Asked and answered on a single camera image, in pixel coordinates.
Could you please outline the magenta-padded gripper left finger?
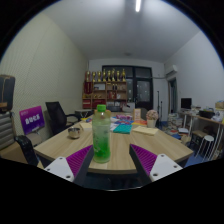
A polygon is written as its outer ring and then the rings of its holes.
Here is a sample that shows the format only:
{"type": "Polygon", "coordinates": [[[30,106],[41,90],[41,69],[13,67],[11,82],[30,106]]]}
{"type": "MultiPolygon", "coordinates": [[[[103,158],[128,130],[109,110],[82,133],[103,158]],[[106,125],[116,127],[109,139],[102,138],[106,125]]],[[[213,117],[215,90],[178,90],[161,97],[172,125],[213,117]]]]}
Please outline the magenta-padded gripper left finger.
{"type": "Polygon", "coordinates": [[[93,146],[90,145],[68,157],[58,157],[45,171],[82,186],[93,156],[93,146]]]}

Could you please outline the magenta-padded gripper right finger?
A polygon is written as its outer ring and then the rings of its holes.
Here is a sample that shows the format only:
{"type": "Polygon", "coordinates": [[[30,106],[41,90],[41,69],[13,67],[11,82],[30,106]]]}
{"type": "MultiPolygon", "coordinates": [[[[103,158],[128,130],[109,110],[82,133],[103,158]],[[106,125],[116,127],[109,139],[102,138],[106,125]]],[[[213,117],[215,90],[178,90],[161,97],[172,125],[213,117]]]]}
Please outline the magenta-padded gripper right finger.
{"type": "Polygon", "coordinates": [[[143,185],[155,182],[182,169],[165,154],[156,155],[140,146],[131,144],[129,154],[143,185]]]}

